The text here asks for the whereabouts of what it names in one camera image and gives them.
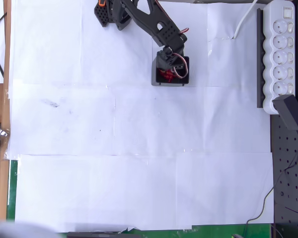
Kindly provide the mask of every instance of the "smudge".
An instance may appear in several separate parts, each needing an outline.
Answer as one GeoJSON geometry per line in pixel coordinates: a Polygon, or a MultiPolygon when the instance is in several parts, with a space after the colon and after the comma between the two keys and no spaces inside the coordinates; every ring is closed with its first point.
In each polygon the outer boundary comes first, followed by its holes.
{"type": "Polygon", "coordinates": [[[51,106],[51,107],[53,107],[53,108],[57,108],[57,107],[60,106],[60,105],[58,105],[57,103],[52,102],[52,101],[50,101],[50,100],[48,100],[48,99],[43,100],[43,103],[45,103],[45,104],[47,104],[47,105],[49,105],[49,106],[51,106]]]}

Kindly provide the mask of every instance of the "green mat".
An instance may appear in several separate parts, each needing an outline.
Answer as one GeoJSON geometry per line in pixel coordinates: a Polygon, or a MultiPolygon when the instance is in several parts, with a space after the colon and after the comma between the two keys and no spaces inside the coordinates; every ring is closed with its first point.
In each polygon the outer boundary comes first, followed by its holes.
{"type": "MultiPolygon", "coordinates": [[[[6,218],[15,218],[15,198],[17,185],[17,161],[10,161],[10,186],[6,218]]],[[[142,235],[143,238],[230,238],[232,234],[243,235],[245,225],[193,226],[191,230],[139,231],[124,233],[142,235]]],[[[248,226],[246,238],[270,238],[270,224],[252,224],[248,226]]]]}

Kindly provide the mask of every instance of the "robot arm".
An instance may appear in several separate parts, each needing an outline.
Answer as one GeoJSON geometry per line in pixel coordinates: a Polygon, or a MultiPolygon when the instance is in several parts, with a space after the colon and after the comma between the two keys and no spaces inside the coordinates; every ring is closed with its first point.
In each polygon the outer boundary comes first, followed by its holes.
{"type": "Polygon", "coordinates": [[[115,23],[124,29],[131,19],[152,36],[158,46],[164,48],[157,53],[152,65],[152,84],[179,84],[189,82],[189,58],[183,55],[187,41],[157,0],[147,0],[150,14],[137,8],[138,0],[100,0],[95,15],[103,27],[115,23]]]}

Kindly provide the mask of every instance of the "power strip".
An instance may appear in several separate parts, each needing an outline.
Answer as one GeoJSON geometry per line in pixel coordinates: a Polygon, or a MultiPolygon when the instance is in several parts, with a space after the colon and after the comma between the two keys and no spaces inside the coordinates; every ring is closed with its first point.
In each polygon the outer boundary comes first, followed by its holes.
{"type": "Polygon", "coordinates": [[[265,100],[268,114],[278,114],[273,100],[295,95],[295,6],[291,1],[273,0],[263,10],[265,100]]]}

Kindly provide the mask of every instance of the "orange part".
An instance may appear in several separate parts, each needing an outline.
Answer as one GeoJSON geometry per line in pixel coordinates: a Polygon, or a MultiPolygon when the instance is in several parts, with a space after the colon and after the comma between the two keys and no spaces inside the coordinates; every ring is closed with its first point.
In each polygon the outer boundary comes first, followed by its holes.
{"type": "Polygon", "coordinates": [[[106,5],[106,0],[99,0],[98,5],[104,7],[106,5]]]}

